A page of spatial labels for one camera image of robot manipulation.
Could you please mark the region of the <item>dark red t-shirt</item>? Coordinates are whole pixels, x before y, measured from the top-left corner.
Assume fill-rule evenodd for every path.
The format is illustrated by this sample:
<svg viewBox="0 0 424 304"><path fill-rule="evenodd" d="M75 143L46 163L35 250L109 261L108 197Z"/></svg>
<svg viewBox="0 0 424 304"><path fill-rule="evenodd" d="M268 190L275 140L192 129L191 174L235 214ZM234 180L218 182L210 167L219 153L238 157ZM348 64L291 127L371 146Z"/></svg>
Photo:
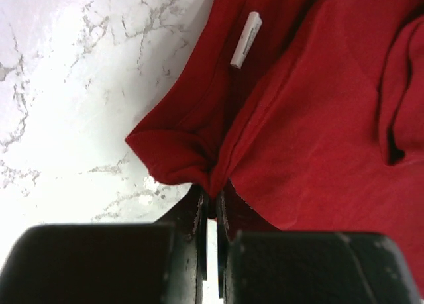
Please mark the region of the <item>dark red t-shirt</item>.
<svg viewBox="0 0 424 304"><path fill-rule="evenodd" d="M214 0L126 142L282 230L388 235L423 287L423 0Z"/></svg>

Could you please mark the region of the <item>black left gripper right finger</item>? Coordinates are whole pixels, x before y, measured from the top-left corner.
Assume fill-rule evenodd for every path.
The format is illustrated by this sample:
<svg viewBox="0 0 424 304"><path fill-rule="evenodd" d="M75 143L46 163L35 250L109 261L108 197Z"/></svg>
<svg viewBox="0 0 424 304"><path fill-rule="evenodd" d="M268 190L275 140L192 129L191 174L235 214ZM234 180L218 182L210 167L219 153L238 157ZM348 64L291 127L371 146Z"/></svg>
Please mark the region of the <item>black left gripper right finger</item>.
<svg viewBox="0 0 424 304"><path fill-rule="evenodd" d="M281 231L234 189L218 196L219 296L225 303L419 303L398 246L371 232Z"/></svg>

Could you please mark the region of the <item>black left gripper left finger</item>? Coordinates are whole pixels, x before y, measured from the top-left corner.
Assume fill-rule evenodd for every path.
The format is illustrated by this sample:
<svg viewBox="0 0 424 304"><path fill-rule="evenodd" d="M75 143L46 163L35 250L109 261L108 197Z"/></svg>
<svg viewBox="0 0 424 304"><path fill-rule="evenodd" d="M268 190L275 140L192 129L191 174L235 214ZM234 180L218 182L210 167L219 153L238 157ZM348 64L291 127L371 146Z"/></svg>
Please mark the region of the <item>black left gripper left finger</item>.
<svg viewBox="0 0 424 304"><path fill-rule="evenodd" d="M153 223L40 225L12 248L2 303L201 303L209 198L199 186Z"/></svg>

